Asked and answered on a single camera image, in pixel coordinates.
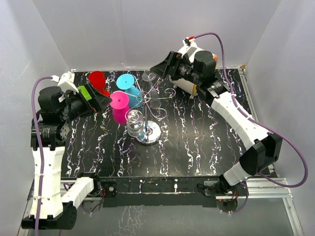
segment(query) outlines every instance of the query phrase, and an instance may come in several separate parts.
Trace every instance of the marble tabletop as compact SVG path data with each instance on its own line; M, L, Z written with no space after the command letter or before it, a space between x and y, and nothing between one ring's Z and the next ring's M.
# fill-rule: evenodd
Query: marble tabletop
M237 100L249 112L249 104L238 69L227 69ZM117 78L134 75L147 90L149 83L141 79L144 71L104 71L106 89L117 91ZM74 83L87 82L90 72L76 72ZM160 80L158 91L172 88L168 80ZM100 177L187 177L219 176L231 168L245 151L240 137L231 126L199 97L190 99L180 88L175 97L162 100L168 115L149 120L161 126L161 140L144 146L127 134L125 125L113 120L108 106L103 114L78 118L70 123L62 177L76 177L81 172L97 172Z

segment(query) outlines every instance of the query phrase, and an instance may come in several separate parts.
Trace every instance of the white wall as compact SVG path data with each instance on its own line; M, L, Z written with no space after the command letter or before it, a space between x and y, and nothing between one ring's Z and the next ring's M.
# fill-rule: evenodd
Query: white wall
M70 68L150 68L186 36L218 33L226 64L246 64L280 0L33 0ZM200 47L220 53L212 36Z
M68 66L32 0L0 1L0 29L0 235L16 235L34 177L32 87Z
M283 0L246 67L260 121L290 137L307 159L309 179L292 189L307 236L315 230L314 24L313 0ZM276 167L291 184L303 177L302 163L288 145L283 145Z

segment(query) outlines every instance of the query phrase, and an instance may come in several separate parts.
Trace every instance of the green object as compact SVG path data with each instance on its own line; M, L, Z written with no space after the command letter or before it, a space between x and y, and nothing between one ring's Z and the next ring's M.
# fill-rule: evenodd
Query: green object
M85 100L89 101L92 99L91 95L89 94L89 92L87 91L87 89L84 86L79 86L78 90L82 93Z

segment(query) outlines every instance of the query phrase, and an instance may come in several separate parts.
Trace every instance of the robotic arm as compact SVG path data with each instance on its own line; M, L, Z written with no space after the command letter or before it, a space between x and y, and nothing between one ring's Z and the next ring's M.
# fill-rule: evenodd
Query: robotic arm
M163 62L150 69L163 79L170 77L174 84L182 79L186 83L193 83L199 97L223 116L243 141L246 152L239 162L221 175L219 182L208 188L214 195L227 193L234 185L276 162L282 144L281 137L249 121L251 116L247 111L238 102L237 107L233 104L234 94L231 94L229 86L215 72L217 61L216 55L198 48L191 37L184 40L180 52L171 51Z
M35 177L33 203L28 217L22 220L22 228L34 229L39 219L39 229L72 229L76 222L77 208L84 198L98 192L98 176L95 173L81 173L74 185L61 197L61 164L65 150L68 124L78 117L88 117L102 112L111 102L109 97L98 93L90 84L76 87L71 79L62 77L58 86L47 87L39 92L37 112L43 144L44 172L41 173L41 157L34 121L31 129L31 147L34 156ZM42 194L38 196L39 186ZM41 199L40 212L37 210Z

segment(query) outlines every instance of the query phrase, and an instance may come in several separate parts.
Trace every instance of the clear glass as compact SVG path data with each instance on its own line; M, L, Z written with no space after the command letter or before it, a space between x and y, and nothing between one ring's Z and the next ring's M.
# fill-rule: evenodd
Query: clear glass
M142 79L147 82L154 80L156 77L157 75L150 71L146 71L142 74Z
M131 110L127 114L127 132L132 137L139 137L144 130L143 115L138 110Z
M162 105L161 99L159 99L158 91L153 87L153 83L150 82L151 91L149 92L150 95L150 107L153 109L159 109Z

